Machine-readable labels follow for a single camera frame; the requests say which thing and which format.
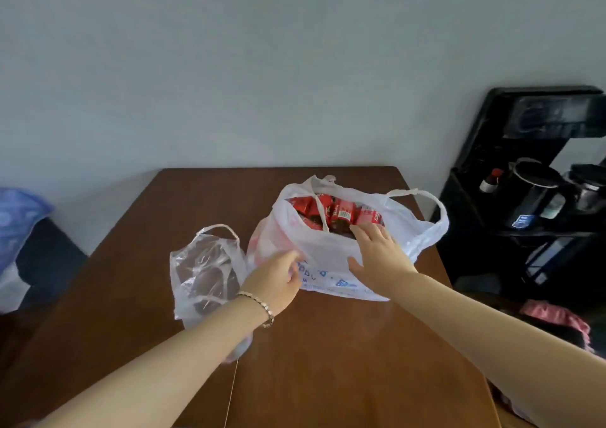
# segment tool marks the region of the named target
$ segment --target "thin wire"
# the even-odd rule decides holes
[[[233,386],[236,383],[236,372],[238,371],[238,362],[240,359],[236,360],[236,369],[233,370],[233,380],[231,382],[231,391],[229,393],[229,401],[227,401],[227,413],[225,414],[225,423],[223,424],[223,428],[227,426],[227,417],[229,417],[229,406],[231,404],[231,395],[233,394]]]

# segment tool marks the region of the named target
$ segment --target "forearm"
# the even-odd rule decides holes
[[[228,302],[57,409],[41,428],[168,428],[229,352],[267,316],[246,298]]]
[[[406,276],[393,300],[468,358],[542,426],[606,419],[606,362],[425,275]]]

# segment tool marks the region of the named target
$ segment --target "red packaging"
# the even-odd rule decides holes
[[[316,224],[322,225],[322,218],[320,217],[320,211],[318,210],[318,204],[314,197],[310,197],[312,199],[309,210],[307,211],[306,216],[314,221]],[[320,199],[320,203],[322,203],[322,207],[324,209],[324,216],[326,216],[326,224],[330,225],[330,213],[332,212],[333,198],[329,194],[318,194],[318,198]]]
[[[330,226],[336,233],[346,233],[353,222],[356,204],[337,198],[330,217]]]
[[[312,221],[311,219],[306,218],[306,217],[304,217],[304,216],[301,216],[301,219],[303,219],[303,222],[304,222],[305,224],[307,224],[307,226],[308,226],[310,229],[313,229],[313,230],[315,230],[315,231],[321,231],[321,230],[322,230],[322,224],[315,223],[315,222],[314,222],[314,221]]]
[[[311,196],[296,196],[289,198],[287,202],[289,202],[301,216],[306,216],[314,199]]]
[[[355,224],[358,225],[366,223],[379,224],[382,226],[383,218],[381,217],[381,213],[378,211],[375,211],[366,205],[362,205],[360,208],[358,208]]]

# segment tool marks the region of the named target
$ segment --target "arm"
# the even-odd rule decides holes
[[[289,280],[294,252],[278,253],[253,271],[242,285],[282,312],[297,294],[298,271]],[[231,350],[267,313],[240,296],[100,380],[55,410],[40,428],[83,426],[169,428]]]
[[[417,273],[384,227],[352,226],[362,262],[350,270],[470,360],[541,427],[606,420],[606,361]]]

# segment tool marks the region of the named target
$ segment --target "hand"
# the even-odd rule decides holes
[[[299,259],[297,251],[277,252],[253,270],[244,280],[242,290],[256,295],[277,315],[299,292],[301,278],[295,263]]]
[[[383,226],[360,224],[350,226],[350,229],[360,246],[364,266],[353,257],[348,257],[349,270],[376,294],[391,298],[404,277],[418,273],[400,245]]]

